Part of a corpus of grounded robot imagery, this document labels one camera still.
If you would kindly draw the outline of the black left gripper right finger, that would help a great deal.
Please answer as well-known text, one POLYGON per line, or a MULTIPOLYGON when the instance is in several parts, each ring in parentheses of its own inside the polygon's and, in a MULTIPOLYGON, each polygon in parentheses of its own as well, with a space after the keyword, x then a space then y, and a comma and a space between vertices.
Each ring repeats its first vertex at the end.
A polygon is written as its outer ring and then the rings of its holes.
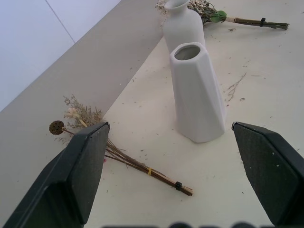
POLYGON ((232 124, 246 176, 271 223, 304 226, 304 159, 278 133, 232 124))

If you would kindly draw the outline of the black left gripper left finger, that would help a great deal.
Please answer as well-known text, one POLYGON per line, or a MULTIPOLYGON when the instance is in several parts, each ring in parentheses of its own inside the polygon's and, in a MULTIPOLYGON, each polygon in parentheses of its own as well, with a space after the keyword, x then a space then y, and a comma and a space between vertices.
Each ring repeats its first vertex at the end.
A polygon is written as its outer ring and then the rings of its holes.
POLYGON ((110 130, 108 122, 76 133, 38 175, 6 228, 82 228, 101 179, 110 130))

